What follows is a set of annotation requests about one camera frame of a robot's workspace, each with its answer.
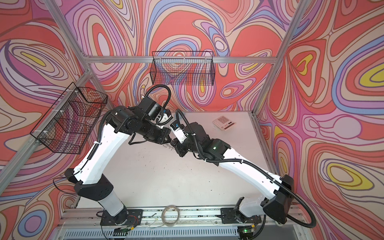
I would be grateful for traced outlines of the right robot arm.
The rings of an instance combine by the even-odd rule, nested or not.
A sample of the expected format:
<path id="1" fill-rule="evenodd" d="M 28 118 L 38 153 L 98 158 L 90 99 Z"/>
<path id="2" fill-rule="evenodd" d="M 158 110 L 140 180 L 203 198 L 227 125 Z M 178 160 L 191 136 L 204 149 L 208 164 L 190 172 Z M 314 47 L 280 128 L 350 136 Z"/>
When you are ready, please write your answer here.
<path id="1" fill-rule="evenodd" d="M 291 177 L 279 177 L 246 160 L 234 148 L 220 139 L 211 139 L 198 123 L 184 126 L 171 123 L 176 136 L 171 145 L 180 157 L 188 152 L 197 154 L 200 159 L 224 168 L 258 190 L 255 196 L 239 198 L 234 207 L 235 219 L 244 223 L 253 216 L 266 215 L 279 224 L 287 222 L 293 197 L 284 188 L 291 189 Z"/>

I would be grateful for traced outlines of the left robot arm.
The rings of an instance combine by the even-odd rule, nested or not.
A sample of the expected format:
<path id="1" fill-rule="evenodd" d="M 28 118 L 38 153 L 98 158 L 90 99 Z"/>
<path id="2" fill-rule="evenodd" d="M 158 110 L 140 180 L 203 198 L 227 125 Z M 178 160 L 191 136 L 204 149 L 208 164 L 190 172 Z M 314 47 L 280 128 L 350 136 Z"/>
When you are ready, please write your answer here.
<path id="1" fill-rule="evenodd" d="M 135 107 L 118 106 L 103 117 L 98 137 L 86 157 L 75 167 L 65 171 L 66 179 L 73 183 L 76 194 L 99 203 L 115 225 L 124 225 L 128 210 L 114 191 L 104 170 L 126 140 L 141 135 L 144 142 L 159 145 L 170 143 L 170 129 L 165 125 L 172 113 L 149 97 Z"/>

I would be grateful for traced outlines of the aluminium frame post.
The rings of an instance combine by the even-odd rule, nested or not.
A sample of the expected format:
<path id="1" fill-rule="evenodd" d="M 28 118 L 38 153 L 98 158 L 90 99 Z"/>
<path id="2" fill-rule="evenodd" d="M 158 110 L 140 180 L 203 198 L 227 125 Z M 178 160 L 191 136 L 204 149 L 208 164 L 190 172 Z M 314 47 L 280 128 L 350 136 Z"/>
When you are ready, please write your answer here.
<path id="1" fill-rule="evenodd" d="M 71 31 L 70 26 L 69 26 L 67 20 L 65 19 L 65 16 L 61 12 L 56 1 L 44 1 L 44 3 L 46 5 L 48 11 L 52 15 L 53 19 L 55 20 L 55 22 L 59 26 L 60 30 L 62 31 L 62 33 L 64 35 L 63 38 L 68 43 L 68 45 L 71 47 L 75 56 L 79 60 L 80 65 L 85 70 L 85 73 L 83 74 L 84 76 L 81 77 L 77 81 L 77 85 L 78 86 L 85 86 L 86 83 L 90 81 L 93 84 L 93 86 L 96 88 L 96 90 L 106 94 L 106 91 L 103 88 L 100 80 L 98 79 L 97 75 L 93 71 L 90 64 L 87 62 L 87 57 L 86 57 L 84 51 L 82 50 L 81 46 L 79 45 L 75 35 Z"/>

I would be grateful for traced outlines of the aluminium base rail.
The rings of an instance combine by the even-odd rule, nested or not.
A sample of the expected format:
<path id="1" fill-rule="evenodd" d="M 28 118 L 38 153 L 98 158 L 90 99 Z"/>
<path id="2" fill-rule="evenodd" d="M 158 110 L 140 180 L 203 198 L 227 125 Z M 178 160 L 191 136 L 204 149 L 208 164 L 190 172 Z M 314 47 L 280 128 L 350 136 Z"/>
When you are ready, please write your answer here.
<path id="1" fill-rule="evenodd" d="M 101 208 L 69 209 L 63 213 L 51 240 L 236 240 L 238 228 L 247 224 L 224 224 L 219 206 L 179 207 L 169 210 L 162 219 L 162 207 L 143 208 L 140 225 L 125 234 L 115 233 L 116 226 L 101 226 Z"/>

